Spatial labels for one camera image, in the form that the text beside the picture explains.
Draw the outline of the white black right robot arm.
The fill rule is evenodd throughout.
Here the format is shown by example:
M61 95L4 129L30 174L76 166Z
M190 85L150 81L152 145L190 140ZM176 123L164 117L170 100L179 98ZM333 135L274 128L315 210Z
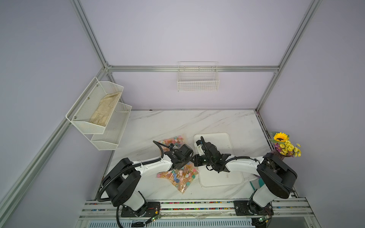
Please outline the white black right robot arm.
M209 172L221 173L249 173L259 176L263 185L256 188L248 200L235 201L237 215L267 215L271 202L277 198L288 199L297 173L284 161L273 153L260 157L234 156L222 154L211 142L205 141L203 136L196 141L197 154L193 156L192 163L196 167L206 167Z

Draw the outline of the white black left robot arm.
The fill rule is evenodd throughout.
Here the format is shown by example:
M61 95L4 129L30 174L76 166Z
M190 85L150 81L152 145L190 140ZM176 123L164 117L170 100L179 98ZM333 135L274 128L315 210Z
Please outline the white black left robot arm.
M110 201L116 208L124 206L135 216L141 217L148 210L148 202L136 188L142 177L183 168L193 158L193 150L186 144L176 148L153 141L161 155L145 161L123 158L103 178L96 201Z

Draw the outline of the clear ziploc bag of candies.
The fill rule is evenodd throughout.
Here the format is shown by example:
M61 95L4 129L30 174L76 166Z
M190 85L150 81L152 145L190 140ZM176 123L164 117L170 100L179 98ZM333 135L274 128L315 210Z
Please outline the clear ziploc bag of candies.
M198 174L197 168L190 162L180 169L160 172L156 177L169 180L180 193L185 193Z

